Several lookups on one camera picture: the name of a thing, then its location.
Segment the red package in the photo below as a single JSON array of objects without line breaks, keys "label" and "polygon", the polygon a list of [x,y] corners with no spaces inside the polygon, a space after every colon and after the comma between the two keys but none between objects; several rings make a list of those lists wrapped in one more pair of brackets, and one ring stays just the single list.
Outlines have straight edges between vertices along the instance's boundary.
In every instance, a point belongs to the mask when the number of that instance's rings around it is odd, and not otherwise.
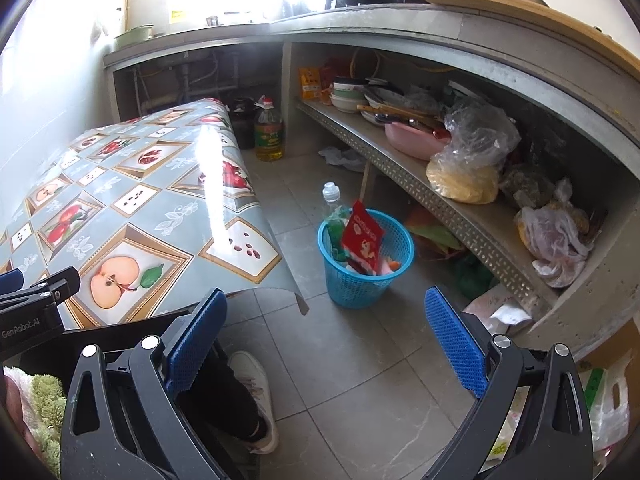
[{"label": "red package", "polygon": [[360,200],[353,204],[347,227],[342,233],[342,246],[347,256],[372,276],[377,274],[380,244],[385,232],[371,217]]}]

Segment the fuzzy cloth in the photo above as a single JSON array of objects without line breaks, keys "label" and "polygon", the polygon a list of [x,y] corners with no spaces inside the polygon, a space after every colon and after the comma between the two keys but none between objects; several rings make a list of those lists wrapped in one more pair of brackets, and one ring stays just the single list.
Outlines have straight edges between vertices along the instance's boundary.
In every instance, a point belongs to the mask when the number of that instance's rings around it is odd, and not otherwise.
[{"label": "fuzzy cloth", "polygon": [[60,432],[66,398],[60,381],[50,375],[29,374],[20,368],[4,368],[20,390],[22,419],[40,447],[49,469],[60,478]]}]

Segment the shoe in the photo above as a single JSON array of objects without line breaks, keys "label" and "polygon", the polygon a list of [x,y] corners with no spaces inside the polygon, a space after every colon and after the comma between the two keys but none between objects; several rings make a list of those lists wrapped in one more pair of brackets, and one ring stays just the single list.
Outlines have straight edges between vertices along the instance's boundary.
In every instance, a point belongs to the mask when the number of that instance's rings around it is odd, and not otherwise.
[{"label": "shoe", "polygon": [[240,381],[258,405],[258,411],[267,423],[267,435],[257,442],[245,442],[244,444],[252,453],[265,455],[273,452],[278,447],[278,428],[273,416],[271,406],[271,394],[269,381],[262,365],[249,352],[236,352],[228,361],[228,366],[234,371],[234,375]]}]

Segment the bottle label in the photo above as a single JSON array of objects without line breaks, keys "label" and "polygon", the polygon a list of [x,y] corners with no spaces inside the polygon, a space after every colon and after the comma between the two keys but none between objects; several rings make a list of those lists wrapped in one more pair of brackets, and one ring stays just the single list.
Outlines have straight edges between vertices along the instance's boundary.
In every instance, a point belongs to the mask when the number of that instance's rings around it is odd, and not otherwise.
[{"label": "bottle label", "polygon": [[258,148],[277,148],[282,143],[282,123],[256,124],[255,145]]}]

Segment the white bottle cap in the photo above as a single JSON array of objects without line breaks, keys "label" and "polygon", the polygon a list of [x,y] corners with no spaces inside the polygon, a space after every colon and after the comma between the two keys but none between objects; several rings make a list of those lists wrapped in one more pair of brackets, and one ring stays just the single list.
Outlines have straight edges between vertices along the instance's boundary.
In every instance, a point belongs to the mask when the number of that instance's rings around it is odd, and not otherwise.
[{"label": "white bottle cap", "polygon": [[340,198],[340,188],[336,186],[333,182],[327,182],[324,184],[324,189],[322,190],[322,196],[328,202],[333,202],[334,200],[338,200]]}]

